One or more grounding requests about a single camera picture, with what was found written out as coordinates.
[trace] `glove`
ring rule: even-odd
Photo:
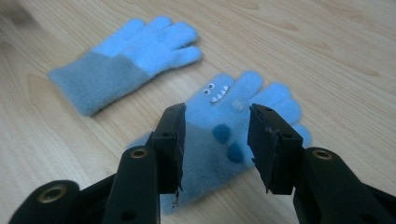
[[[304,147],[309,146],[310,132],[298,123],[301,108],[291,98],[289,88],[276,82],[259,92],[262,84],[262,77],[252,71],[244,72],[236,81],[221,74],[190,98],[186,110],[183,191],[179,206],[174,205],[174,195],[161,195],[163,214],[176,212],[254,165],[247,144],[249,106],[253,103],[272,107],[304,138]],[[144,145],[145,138],[131,146]]]
[[[193,63],[201,51],[189,46],[197,32],[165,16],[148,24],[128,21],[77,61],[49,72],[49,79],[84,116],[136,90],[162,71]]]

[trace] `embroidered teeth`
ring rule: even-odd
[[[227,91],[229,89],[230,89],[229,86],[223,86],[223,90],[221,91],[221,93],[219,93],[217,96],[214,96],[210,101],[210,103],[214,104],[215,102],[219,101],[221,98],[225,96],[225,94],[227,94]]]

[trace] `table surface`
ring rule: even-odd
[[[24,0],[31,21],[0,16],[0,223],[37,187],[82,188],[116,172],[125,147],[218,73],[290,86],[313,146],[396,195],[396,2]],[[203,59],[154,78],[91,118],[47,78],[130,18],[168,15],[199,32]],[[297,223],[291,196],[265,194],[248,170],[162,223]]]

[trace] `black plastic part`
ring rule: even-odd
[[[78,195],[78,185],[73,181],[49,182],[29,195],[9,223],[78,223],[80,215]]]
[[[311,192],[299,192],[300,199],[295,205],[306,203],[307,198],[315,198],[320,210],[320,223],[395,223],[371,191],[330,150],[319,147],[306,149],[302,171]],[[310,218],[300,219],[297,214],[301,223],[318,223],[317,220],[305,222]]]
[[[157,152],[160,194],[176,193],[181,188],[186,138],[185,110],[184,104],[166,108],[155,132],[146,143],[146,146],[155,148]]]
[[[156,152],[132,147],[121,157],[103,224],[160,223]]]
[[[253,104],[247,144],[266,191],[290,195],[303,138],[275,110]]]

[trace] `googly eye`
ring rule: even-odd
[[[213,88],[215,88],[215,84],[209,83],[209,84],[207,84],[207,87],[208,87],[209,89],[213,89]]]

